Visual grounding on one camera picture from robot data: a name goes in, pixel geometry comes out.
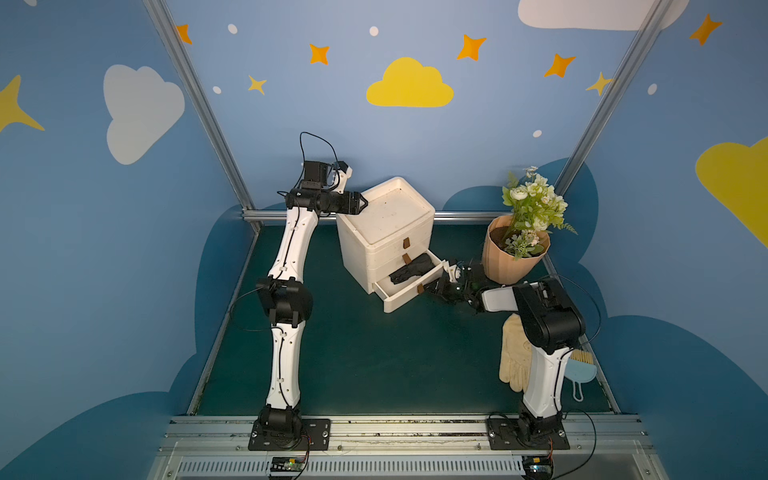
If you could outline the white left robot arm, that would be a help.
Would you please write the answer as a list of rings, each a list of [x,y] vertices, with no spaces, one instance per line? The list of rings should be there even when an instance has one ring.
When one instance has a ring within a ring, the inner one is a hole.
[[[284,233],[273,266],[257,281],[257,293],[268,318],[273,357],[270,386],[257,425],[277,443],[303,440],[299,403],[301,340],[313,310],[304,284],[304,266],[319,218],[327,214],[361,213],[368,201],[359,192],[293,189],[285,195]]]

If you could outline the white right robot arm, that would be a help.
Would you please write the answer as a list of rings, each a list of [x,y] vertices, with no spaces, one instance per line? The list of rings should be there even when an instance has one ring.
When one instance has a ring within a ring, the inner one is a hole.
[[[523,397],[516,435],[534,445],[562,430],[562,387],[567,364],[586,334],[583,315],[555,276],[533,282],[494,284],[479,265],[455,264],[428,283],[425,291],[449,304],[466,303],[480,313],[509,312],[502,334],[507,347],[501,371],[516,364]]]

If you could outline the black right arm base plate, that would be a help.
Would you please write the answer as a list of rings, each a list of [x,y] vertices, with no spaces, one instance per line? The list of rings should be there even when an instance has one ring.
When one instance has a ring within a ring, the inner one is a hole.
[[[560,420],[555,420],[539,433],[520,429],[518,418],[491,415],[485,420],[486,433],[492,450],[549,450],[571,448]]]

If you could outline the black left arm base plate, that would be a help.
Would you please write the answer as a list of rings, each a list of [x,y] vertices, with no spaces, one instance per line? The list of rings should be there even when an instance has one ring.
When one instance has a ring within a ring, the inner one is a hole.
[[[247,449],[249,451],[327,451],[330,441],[329,419],[299,419],[283,421],[256,420]]]

